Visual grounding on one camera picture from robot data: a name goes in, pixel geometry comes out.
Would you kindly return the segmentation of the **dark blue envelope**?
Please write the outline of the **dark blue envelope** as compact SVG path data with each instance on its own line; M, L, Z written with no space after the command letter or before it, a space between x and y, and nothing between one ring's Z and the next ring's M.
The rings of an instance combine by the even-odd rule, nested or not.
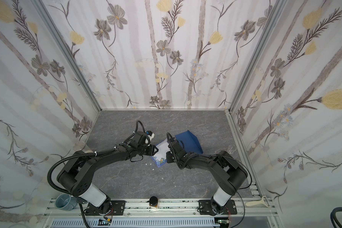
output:
M177 134L175 138L179 141L179 144L184 148L185 152L203 154L198 138L189 130Z

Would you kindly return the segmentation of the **white letter with blue border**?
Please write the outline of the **white letter with blue border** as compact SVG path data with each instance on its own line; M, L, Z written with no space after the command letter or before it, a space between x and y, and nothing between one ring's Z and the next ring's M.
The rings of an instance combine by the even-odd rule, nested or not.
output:
M163 140L156 146L158 152L152 157L152 159L158 168L167 163L166 154L170 150L168 146L169 144L167 142L167 139Z

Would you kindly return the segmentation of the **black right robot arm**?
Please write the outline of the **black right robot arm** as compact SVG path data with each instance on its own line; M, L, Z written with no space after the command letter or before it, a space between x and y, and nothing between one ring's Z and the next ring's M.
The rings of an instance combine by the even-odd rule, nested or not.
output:
M217 191L207 205L198 208L199 213L211 216L222 214L228 201L248 178L248 170L226 151L206 156L187 153L175 138L168 139L167 142L170 149L166 153L167 163L174 162L181 170L206 170L212 174L218 184Z

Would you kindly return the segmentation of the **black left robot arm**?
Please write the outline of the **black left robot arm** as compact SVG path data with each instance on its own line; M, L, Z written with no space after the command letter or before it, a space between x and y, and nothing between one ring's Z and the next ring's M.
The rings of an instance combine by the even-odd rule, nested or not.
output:
M154 156L158 149L151 144L153 138L152 131L138 131L108 151L77 151L49 169L47 182L53 189L75 197L80 203L89 203L97 214L109 214L113 208L111 199L92 183L95 172L115 162L131 161L138 155Z

